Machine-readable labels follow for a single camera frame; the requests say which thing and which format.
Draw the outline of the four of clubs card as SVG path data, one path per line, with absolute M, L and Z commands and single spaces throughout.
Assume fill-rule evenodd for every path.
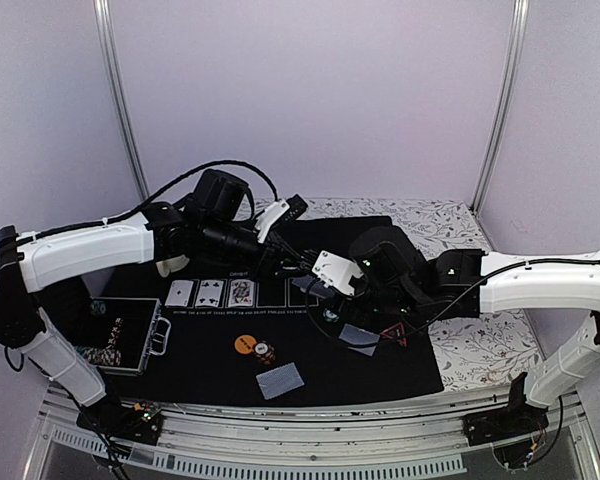
M 195 308 L 220 308 L 222 306 L 225 281 L 222 279 L 205 279 L 199 283 L 195 295 Z

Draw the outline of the dealt cards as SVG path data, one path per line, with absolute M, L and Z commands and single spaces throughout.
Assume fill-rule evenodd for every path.
M 305 385 L 296 365 L 291 362 L 256 376 L 265 400 L 271 400 Z
M 351 324 L 345 324 L 338 339 L 344 342 L 350 350 L 372 357 L 380 340 L 380 335 Z

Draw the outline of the blue playing card deck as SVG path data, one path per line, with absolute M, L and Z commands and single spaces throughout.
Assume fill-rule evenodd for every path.
M 310 296 L 319 299 L 328 299 L 334 296 L 332 290 L 330 290 L 323 282 L 312 276 L 295 277 L 291 280 L 291 284 L 300 289 L 302 293 L 309 292 Z

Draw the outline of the orange big blind button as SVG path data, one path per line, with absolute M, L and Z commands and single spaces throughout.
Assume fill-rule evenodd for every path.
M 234 341 L 234 348 L 241 355 L 252 354 L 255 351 L 256 345 L 257 340 L 249 334 L 240 335 Z

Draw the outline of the red black chip stack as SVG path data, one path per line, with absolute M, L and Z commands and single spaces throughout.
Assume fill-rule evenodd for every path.
M 253 353 L 263 365 L 271 365 L 276 359 L 274 347 L 266 341 L 258 342 L 253 348 Z

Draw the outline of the green poker chip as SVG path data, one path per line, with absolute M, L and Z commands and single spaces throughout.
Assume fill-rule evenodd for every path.
M 327 323 L 337 323 L 340 321 L 339 314 L 330 309 L 324 309 L 322 312 L 322 316 L 323 316 L 324 321 Z

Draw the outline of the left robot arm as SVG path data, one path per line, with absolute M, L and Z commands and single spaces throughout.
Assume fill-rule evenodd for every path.
M 198 168 L 194 190 L 171 204 L 151 196 L 132 210 L 99 221 L 18 234 L 0 230 L 0 344 L 33 360 L 108 434 L 128 426 L 128 412 L 107 391 L 103 376 L 80 357 L 37 300 L 45 288 L 94 271 L 153 263 L 167 276 L 200 253 L 220 254 L 267 269 L 282 252 L 297 254 L 275 230 L 307 209 L 298 195 L 275 198 L 242 221 L 249 185 L 223 171 L 223 162 Z

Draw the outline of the triangular all in button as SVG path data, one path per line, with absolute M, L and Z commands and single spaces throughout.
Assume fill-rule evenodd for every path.
M 405 325 L 403 322 L 398 322 L 390 327 L 385 328 L 381 333 L 382 340 L 392 340 L 394 343 L 402 347 L 408 346 L 408 338 L 406 336 Z

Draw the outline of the cream ceramic mug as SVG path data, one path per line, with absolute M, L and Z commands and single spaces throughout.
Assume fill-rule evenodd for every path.
M 180 255 L 174 258 L 161 260 L 156 263 L 156 268 L 162 278 L 167 278 L 170 274 L 183 270 L 190 259 L 185 255 Z

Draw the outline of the black poker felt mat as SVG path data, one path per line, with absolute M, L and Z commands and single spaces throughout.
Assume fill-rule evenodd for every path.
M 439 393 L 443 383 L 427 335 L 376 346 L 367 357 L 336 344 L 344 321 L 327 323 L 324 303 L 287 279 L 254 275 L 244 266 L 195 259 L 179 280 L 248 279 L 256 284 L 253 307 L 165 308 L 172 329 L 166 354 L 152 358 L 140 376 L 116 376 L 116 392 L 128 398 L 237 407 L 326 407 L 403 400 Z M 394 325 L 354 325 L 377 333 Z M 265 400 L 256 376 L 271 369 L 254 354 L 241 355 L 234 341 L 249 334 L 270 343 L 272 366 L 293 362 L 305 385 Z

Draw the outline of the upper poker chip row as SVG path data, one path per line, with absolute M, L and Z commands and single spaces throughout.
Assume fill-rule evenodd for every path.
M 99 299 L 93 299 L 90 303 L 90 312 L 94 316 L 103 316 L 106 314 L 106 302 Z

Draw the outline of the poker chip row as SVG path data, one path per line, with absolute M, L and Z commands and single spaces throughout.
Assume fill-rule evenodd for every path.
M 99 299 L 93 299 L 90 303 L 90 312 L 94 316 L 103 316 L 106 314 L 106 302 Z
M 76 346 L 76 352 L 88 363 L 100 367 L 120 367 L 122 353 L 116 349 Z

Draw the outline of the lower poker chip row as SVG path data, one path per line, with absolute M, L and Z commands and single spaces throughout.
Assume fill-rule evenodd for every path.
M 76 346 L 76 352 L 88 363 L 100 367 L 120 367 L 122 353 L 116 349 Z

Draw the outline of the left aluminium frame post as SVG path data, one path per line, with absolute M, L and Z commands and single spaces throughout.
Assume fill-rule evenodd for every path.
M 116 119 L 129 163 L 133 184 L 141 200 L 149 196 L 149 187 L 142 166 L 137 142 L 135 139 L 131 116 L 129 113 L 121 69 L 117 55 L 110 2 L 95 0 L 93 2 L 96 27 L 104 62 Z

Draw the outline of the aluminium frame post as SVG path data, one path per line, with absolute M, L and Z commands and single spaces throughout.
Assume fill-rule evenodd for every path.
M 515 0 L 513 2 L 509 40 L 494 120 L 470 205 L 470 209 L 476 217 L 481 214 L 486 204 L 489 186 L 493 179 L 499 150 L 506 130 L 507 117 L 514 96 L 516 77 L 524 48 L 529 4 L 528 0 Z
M 149 187 L 142 166 L 137 142 L 135 139 L 131 116 L 129 113 L 121 69 L 117 55 L 110 2 L 95 0 L 93 2 L 96 27 L 104 62 L 116 119 L 129 163 L 133 184 L 141 200 L 149 196 Z

